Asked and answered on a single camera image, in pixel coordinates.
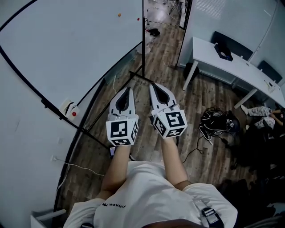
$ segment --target table leg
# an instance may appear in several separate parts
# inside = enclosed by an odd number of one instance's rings
[[[236,88],[237,84],[239,83],[238,78],[235,78],[233,84],[232,84],[232,89]]]
[[[186,82],[185,82],[185,84],[184,84],[182,90],[186,90],[187,85],[189,84],[189,82],[190,82],[190,80],[191,80],[191,78],[192,78],[192,76],[193,76],[193,73],[194,73],[194,71],[195,71],[197,65],[198,65],[198,61],[194,60],[193,65],[192,65],[191,70],[190,70],[190,72],[189,72],[189,74],[188,74],[188,77],[186,78]]]
[[[244,98],[242,98],[236,105],[235,109],[240,107],[243,103],[245,103],[252,95],[254,95],[257,92],[257,89],[251,90]]]

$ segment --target desk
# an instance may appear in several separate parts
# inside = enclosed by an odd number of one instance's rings
[[[245,101],[247,101],[252,95],[254,95],[257,90],[260,90],[268,97],[273,99],[283,108],[285,107],[285,100],[282,91],[272,79],[265,75],[258,68],[248,63],[246,60],[232,53],[233,61],[228,61],[221,59],[217,54],[214,44],[201,40],[197,37],[193,37],[193,65],[183,86],[183,90],[187,88],[189,81],[198,65],[199,62],[204,62],[206,64],[217,67],[223,71],[226,71],[233,76],[241,79],[254,87],[243,99],[241,99],[236,105],[235,109],[241,106]],[[269,92],[268,84],[271,83],[275,85],[276,88],[273,92]]]

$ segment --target leg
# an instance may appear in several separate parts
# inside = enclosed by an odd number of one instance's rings
[[[183,190],[191,183],[188,181],[187,172],[180,160],[177,146],[173,138],[161,138],[160,140],[166,178],[175,188]]]
[[[117,147],[110,167],[103,179],[101,191],[96,198],[107,199],[124,184],[130,155],[130,146]]]
[[[263,124],[263,120],[265,120],[268,124],[269,127],[271,127],[272,129],[274,128],[274,125],[275,125],[275,120],[271,117],[262,117],[260,121],[256,122],[254,125],[260,129],[262,127],[264,127],[264,124]]]
[[[237,84],[239,83],[239,79],[236,78],[232,84],[232,89],[236,88]]]
[[[269,116],[270,112],[271,109],[264,106],[248,109],[248,114],[250,116]]]
[[[191,70],[190,70],[190,72],[189,72],[189,74],[188,74],[188,77],[186,78],[186,82],[185,82],[185,84],[184,84],[182,90],[186,90],[187,85],[189,84],[189,82],[190,82],[190,80],[191,80],[191,77],[193,76],[193,73],[194,73],[194,71],[195,71],[197,65],[198,65],[198,61],[194,60],[193,65],[192,65]]]
[[[235,109],[240,107],[243,103],[245,103],[252,95],[254,95],[257,92],[257,89],[251,90],[244,98],[242,98],[236,105]]]

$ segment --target black pole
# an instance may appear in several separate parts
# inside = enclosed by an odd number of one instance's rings
[[[145,50],[146,50],[146,19],[143,17],[142,19],[142,76],[145,77]]]
[[[130,71],[130,73],[134,74],[135,76],[137,76],[137,77],[139,77],[139,78],[141,78],[141,79],[143,79],[143,80],[148,81],[149,83],[154,83],[153,80],[148,79],[148,78],[146,78],[146,77],[143,77],[142,75],[139,75],[137,72],[132,72],[132,71]]]

